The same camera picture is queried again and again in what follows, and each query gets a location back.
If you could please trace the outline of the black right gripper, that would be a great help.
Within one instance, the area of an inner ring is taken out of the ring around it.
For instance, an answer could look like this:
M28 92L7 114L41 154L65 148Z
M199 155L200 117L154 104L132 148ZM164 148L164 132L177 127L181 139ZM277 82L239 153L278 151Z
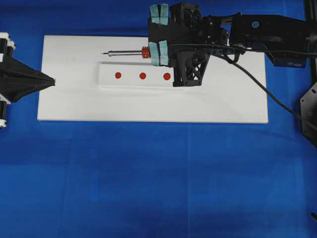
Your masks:
M197 4L181 2L170 8L166 3L151 5L148 19L151 64L166 67L180 64L186 61L181 52L190 52L191 61L196 62L205 60L207 55L228 59L226 25L229 16L202 16Z

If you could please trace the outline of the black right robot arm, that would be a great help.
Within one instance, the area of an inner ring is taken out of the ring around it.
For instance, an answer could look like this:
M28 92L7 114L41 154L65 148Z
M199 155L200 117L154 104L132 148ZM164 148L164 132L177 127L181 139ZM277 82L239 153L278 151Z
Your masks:
M245 52L266 54L275 66L304 67L317 55L317 25L281 15L236 13L203 16L199 6L181 2L150 7L148 45L153 64L199 67L210 56L230 63Z

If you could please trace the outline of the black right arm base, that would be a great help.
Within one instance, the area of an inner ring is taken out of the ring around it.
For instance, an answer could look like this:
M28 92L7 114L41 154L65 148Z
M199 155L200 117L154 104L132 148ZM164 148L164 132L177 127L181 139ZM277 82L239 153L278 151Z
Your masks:
M317 83L300 98L300 111L303 119L317 126ZM302 122L301 129L303 136L316 147L317 130L304 122Z

